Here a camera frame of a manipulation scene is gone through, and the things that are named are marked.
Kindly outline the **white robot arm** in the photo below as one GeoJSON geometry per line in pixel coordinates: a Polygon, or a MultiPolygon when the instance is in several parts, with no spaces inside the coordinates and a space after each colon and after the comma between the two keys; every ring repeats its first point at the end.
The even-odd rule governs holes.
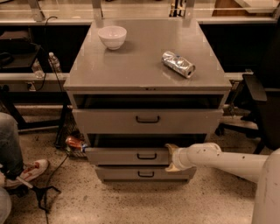
{"type": "Polygon", "coordinates": [[[178,147],[167,143],[168,172],[211,167],[257,183],[251,224],[280,224],[280,150],[269,155],[224,152],[217,143],[178,147]]]}

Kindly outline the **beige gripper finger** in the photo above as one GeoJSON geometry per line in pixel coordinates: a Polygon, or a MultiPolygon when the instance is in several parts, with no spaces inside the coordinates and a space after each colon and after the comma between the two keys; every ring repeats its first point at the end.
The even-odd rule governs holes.
{"type": "Polygon", "coordinates": [[[167,143],[165,147],[168,149],[171,155],[173,155],[179,149],[179,147],[173,143],[167,143]]]}
{"type": "Polygon", "coordinates": [[[165,168],[167,172],[175,172],[177,170],[174,164],[170,164],[168,167],[165,168]]]}

